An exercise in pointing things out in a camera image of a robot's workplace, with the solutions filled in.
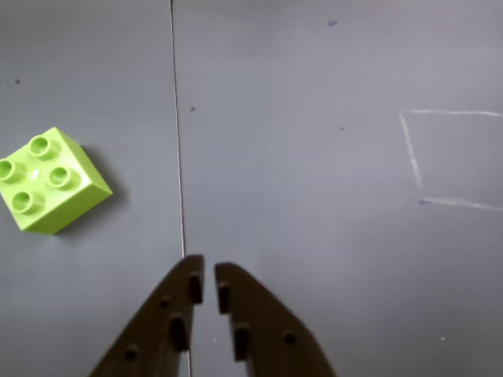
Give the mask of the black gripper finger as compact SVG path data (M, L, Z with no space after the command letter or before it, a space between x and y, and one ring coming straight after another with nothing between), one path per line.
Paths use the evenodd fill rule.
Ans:
M190 351L193 310L203 303L204 257L190 255L159 282L92 376L177 376Z
M314 334L237 264L215 266L218 310L229 318L233 355L249 376L336 376Z

